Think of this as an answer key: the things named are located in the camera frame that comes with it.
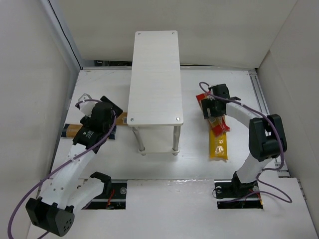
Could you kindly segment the red spaghetti bag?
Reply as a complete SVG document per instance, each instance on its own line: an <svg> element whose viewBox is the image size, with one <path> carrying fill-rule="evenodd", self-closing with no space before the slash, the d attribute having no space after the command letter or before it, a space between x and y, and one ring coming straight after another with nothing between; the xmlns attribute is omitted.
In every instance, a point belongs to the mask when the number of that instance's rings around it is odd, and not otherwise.
<svg viewBox="0 0 319 239"><path fill-rule="evenodd" d="M203 109L201 101L204 99L208 99L208 95L206 93L202 93L202 94L196 95L196 99L198 101L200 108ZM209 117L207 120L209 122L209 125L215 137L220 137L224 133L227 133L230 131L230 127L226 125L225 116L217 117L217 118Z"/></svg>

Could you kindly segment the yellow spaghetti bag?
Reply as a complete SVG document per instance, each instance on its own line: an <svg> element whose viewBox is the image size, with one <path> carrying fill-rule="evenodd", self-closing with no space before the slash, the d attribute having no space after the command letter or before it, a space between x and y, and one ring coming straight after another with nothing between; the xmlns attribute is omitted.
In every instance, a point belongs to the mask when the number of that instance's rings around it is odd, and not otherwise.
<svg viewBox="0 0 319 239"><path fill-rule="evenodd" d="M211 127L209 132L209 157L216 160L228 160L227 133L220 137L215 137Z"/></svg>

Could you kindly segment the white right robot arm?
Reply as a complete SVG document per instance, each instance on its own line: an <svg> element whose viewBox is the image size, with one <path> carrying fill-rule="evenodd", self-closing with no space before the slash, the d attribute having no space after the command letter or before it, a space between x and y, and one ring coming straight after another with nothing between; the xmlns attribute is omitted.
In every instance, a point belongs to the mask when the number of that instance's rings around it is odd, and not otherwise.
<svg viewBox="0 0 319 239"><path fill-rule="evenodd" d="M246 104L240 98L231 97L226 84L210 85L199 83L209 96L201 101L204 117L229 116L245 125L249 130L249 156L244 164L234 172L228 188L227 203L243 201L260 194L253 188L265 171L278 171L284 166L287 140L278 114L265 115Z"/></svg>

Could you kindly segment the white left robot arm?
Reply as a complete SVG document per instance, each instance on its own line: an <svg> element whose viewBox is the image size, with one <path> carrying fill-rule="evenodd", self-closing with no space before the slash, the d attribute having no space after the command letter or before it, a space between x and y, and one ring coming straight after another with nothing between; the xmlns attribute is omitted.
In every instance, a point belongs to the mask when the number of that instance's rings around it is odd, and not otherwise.
<svg viewBox="0 0 319 239"><path fill-rule="evenodd" d="M109 196L111 177L94 172L82 186L78 179L107 141L122 109L107 97L99 100L83 95L76 103L84 116L81 128L73 138L66 165L53 174L50 184L39 197L30 198L25 205L32 224L56 236L63 237L71 229L78 211L97 196Z"/></svg>

